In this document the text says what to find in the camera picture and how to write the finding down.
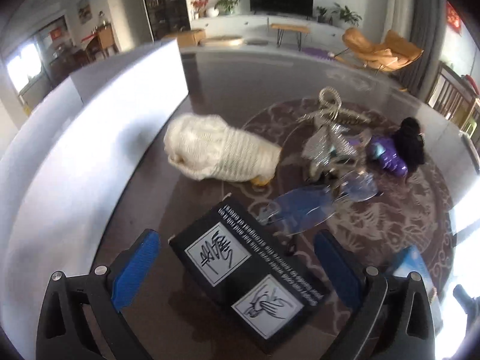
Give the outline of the blue white medicine box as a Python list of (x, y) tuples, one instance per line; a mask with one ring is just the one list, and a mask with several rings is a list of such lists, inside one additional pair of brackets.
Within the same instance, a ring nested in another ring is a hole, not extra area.
[(409, 273), (417, 272), (422, 277), (431, 304), (437, 296), (437, 289), (434, 286), (431, 274), (415, 245), (410, 245), (397, 252), (386, 272), (398, 277), (407, 277)]

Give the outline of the clear blue safety glasses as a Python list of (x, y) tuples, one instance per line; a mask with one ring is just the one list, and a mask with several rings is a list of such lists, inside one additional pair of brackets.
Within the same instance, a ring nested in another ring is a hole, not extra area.
[(309, 185), (282, 194), (259, 211), (257, 220), (264, 226), (280, 226), (287, 236), (296, 236), (326, 222), (343, 199), (362, 203), (381, 195), (372, 174), (351, 171), (332, 185)]

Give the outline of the black printed cardboard box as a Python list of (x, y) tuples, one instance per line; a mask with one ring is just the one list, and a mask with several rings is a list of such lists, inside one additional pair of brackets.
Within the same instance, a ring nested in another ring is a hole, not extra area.
[(326, 285), (242, 204), (227, 197), (168, 242), (200, 288), (264, 352), (325, 303)]

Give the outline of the purple teal toy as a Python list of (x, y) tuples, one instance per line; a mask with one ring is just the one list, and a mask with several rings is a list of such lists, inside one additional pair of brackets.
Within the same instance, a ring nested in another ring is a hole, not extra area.
[(366, 157), (386, 172), (396, 177), (405, 177), (408, 167), (395, 148), (394, 141), (388, 136), (373, 136), (366, 145)]

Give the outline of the black velvet scrunchie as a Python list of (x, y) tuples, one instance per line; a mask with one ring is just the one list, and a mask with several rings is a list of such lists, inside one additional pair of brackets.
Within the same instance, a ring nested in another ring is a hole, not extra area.
[(391, 136), (397, 155), (405, 162), (408, 173), (413, 174), (425, 163), (425, 142), (417, 119), (408, 117)]

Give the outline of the silver glitter bow hair clip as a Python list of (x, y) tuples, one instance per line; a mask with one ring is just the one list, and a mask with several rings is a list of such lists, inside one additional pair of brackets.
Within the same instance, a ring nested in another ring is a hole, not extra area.
[(352, 135), (338, 124), (321, 125), (306, 140), (301, 153), (307, 180), (318, 182), (321, 177), (341, 179), (350, 172), (366, 173), (366, 149), (372, 137), (368, 128)]

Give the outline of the cream knitted glove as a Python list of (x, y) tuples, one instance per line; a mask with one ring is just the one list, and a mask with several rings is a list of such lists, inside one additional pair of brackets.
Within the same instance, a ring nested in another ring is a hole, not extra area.
[(183, 114), (163, 138), (168, 161), (193, 180), (216, 179), (267, 185), (275, 176), (281, 147), (228, 125), (219, 115)]

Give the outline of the white partition board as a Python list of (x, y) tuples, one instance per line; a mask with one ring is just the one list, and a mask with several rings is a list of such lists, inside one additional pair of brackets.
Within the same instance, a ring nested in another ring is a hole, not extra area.
[(1, 157), (1, 328), (33, 359), (52, 273), (89, 272), (143, 155), (188, 94), (179, 47), (159, 41), (73, 73)]

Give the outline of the wooden dining chair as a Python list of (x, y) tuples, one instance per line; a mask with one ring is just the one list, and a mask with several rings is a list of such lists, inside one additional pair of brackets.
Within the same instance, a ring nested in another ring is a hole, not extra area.
[(470, 83), (456, 74), (446, 63), (440, 62), (437, 75), (425, 101), (460, 131), (466, 131), (479, 112), (479, 96)]

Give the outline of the orange lounge chair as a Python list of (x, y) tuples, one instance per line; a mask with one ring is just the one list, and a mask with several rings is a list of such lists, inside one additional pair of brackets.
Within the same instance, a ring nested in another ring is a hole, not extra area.
[(369, 41), (356, 27), (348, 28), (342, 35), (343, 51), (329, 56), (346, 63), (344, 54), (353, 54), (364, 68), (374, 69), (377, 72), (396, 72), (416, 62), (422, 57), (424, 50), (393, 30), (388, 30), (382, 43)]

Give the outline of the cardboard box on floor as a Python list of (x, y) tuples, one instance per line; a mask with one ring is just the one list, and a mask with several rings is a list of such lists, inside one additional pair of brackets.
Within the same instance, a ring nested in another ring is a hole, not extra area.
[(193, 29), (189, 31), (180, 31), (176, 33), (169, 33), (163, 37), (163, 40), (176, 39), (180, 48), (197, 47), (206, 37), (204, 29)]

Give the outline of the white standing air conditioner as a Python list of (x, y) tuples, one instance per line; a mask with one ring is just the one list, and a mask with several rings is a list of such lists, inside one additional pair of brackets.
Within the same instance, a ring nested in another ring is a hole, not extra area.
[(382, 40), (389, 30), (409, 39), (413, 22), (414, 0), (387, 0)]

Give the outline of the green potted plant right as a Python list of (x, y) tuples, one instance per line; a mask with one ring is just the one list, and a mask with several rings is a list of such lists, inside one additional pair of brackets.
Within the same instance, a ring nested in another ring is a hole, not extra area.
[(340, 5), (335, 2), (332, 14), (338, 19), (339, 22), (343, 24), (348, 24), (350, 26), (358, 27), (360, 22), (363, 20), (362, 16), (356, 11), (351, 10), (347, 5)]

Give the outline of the red flowers in vase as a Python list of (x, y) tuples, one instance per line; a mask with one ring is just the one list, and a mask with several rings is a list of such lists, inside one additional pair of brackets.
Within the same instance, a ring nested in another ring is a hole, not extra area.
[(191, 0), (190, 4), (193, 9), (193, 18), (195, 20), (206, 15), (207, 6), (210, 0)]

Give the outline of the red wall hanging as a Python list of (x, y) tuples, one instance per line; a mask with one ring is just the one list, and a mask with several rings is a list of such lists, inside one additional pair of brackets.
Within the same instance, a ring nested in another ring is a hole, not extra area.
[(447, 24), (448, 27), (457, 34), (461, 34), (462, 21), (450, 2), (446, 2)]

